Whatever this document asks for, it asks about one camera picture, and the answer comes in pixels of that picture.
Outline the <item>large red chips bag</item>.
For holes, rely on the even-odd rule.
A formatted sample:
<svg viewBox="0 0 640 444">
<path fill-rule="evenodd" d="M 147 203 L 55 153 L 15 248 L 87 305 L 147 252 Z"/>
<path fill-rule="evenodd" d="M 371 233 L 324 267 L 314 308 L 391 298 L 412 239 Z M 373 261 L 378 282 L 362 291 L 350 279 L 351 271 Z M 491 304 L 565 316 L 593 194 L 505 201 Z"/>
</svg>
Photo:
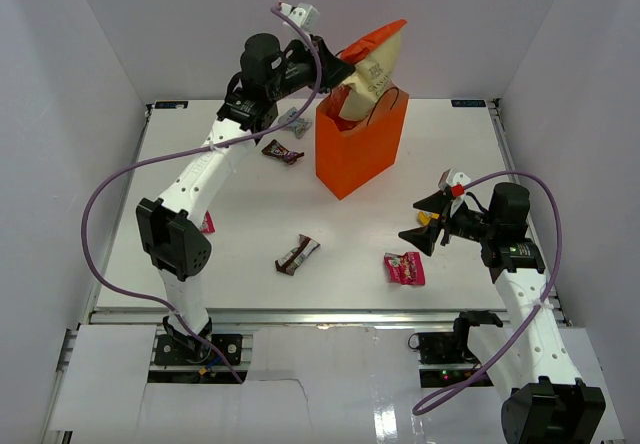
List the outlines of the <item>large red chips bag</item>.
<svg viewBox="0 0 640 444">
<path fill-rule="evenodd" d="M 354 66 L 354 72 L 331 91 L 326 108 L 326 115 L 340 131 L 358 126 L 391 86 L 406 25 L 405 19 L 386 24 L 340 54 Z"/>
</svg>

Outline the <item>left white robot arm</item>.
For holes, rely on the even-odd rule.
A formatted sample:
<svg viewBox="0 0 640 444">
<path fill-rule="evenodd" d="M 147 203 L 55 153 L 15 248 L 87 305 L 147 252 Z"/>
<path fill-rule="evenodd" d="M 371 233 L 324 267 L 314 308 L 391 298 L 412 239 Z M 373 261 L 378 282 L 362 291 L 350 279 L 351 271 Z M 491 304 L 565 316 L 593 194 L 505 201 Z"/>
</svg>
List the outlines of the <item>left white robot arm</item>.
<svg viewBox="0 0 640 444">
<path fill-rule="evenodd" d="M 204 142 L 205 152 L 156 200 L 137 205 L 143 250 L 158 269 L 172 307 L 163 327 L 188 362 L 202 362 L 211 351 L 212 325 L 199 277 L 211 244 L 200 227 L 215 194 L 278 118 L 279 100 L 304 87 L 330 91 L 354 71 L 319 36 L 309 45 L 293 40 L 286 48 L 271 34 L 250 37 Z"/>
</svg>

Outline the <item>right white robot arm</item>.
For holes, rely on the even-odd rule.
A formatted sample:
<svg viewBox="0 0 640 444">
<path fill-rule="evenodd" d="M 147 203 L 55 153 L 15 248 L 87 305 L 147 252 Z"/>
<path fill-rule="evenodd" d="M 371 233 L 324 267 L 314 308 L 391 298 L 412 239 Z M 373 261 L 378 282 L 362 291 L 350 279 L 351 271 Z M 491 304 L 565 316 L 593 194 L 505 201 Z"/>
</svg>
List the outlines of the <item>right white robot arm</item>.
<svg viewBox="0 0 640 444">
<path fill-rule="evenodd" d="M 459 237 L 481 246 L 481 258 L 513 328 L 507 333 L 489 312 L 466 312 L 455 323 L 453 354 L 479 361 L 502 399 L 501 427 L 509 443 L 589 443 L 606 401 L 587 385 L 573 364 L 548 300 L 553 286 L 540 251 L 528 238 L 528 190 L 500 182 L 489 206 L 473 211 L 463 184 L 442 184 L 414 208 L 431 214 L 422 227 L 400 232 L 401 239 L 426 255 L 437 244 Z"/>
</svg>

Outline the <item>pink candy packet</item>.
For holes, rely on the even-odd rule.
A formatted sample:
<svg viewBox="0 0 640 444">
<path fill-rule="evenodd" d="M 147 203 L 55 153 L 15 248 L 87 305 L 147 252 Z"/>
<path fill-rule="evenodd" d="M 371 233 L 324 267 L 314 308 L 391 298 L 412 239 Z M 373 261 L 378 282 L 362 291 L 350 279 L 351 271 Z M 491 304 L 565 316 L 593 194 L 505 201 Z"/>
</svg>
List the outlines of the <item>pink candy packet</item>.
<svg viewBox="0 0 640 444">
<path fill-rule="evenodd" d="M 402 255 L 386 253 L 384 265 L 391 283 L 421 287 L 426 285 L 426 277 L 419 252 Z"/>
</svg>

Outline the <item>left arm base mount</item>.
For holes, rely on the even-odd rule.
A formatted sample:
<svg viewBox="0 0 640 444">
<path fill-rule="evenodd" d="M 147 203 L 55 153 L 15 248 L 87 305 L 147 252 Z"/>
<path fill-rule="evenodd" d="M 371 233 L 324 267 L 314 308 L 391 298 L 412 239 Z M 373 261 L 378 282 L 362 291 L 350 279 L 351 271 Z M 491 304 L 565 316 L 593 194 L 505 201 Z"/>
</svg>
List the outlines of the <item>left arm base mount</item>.
<svg viewBox="0 0 640 444">
<path fill-rule="evenodd" d="M 224 354 L 232 366 L 242 361 L 243 336 L 241 334 L 213 334 L 211 342 Z M 168 334 L 159 334 L 151 360 L 151 369 L 167 370 L 178 367 L 221 365 L 225 367 L 218 354 L 208 346 L 191 351 L 179 344 Z"/>
</svg>

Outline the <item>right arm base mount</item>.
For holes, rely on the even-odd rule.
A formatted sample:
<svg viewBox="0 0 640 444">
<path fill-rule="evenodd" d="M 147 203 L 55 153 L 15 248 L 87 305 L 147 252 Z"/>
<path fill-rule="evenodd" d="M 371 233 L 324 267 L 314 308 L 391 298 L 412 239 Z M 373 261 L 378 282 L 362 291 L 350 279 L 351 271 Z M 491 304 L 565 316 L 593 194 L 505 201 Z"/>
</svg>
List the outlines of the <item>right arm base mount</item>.
<svg viewBox="0 0 640 444">
<path fill-rule="evenodd" d="M 453 332 L 413 333 L 409 336 L 407 345 L 418 354 L 422 365 L 478 365 L 478 360 L 458 345 Z"/>
</svg>

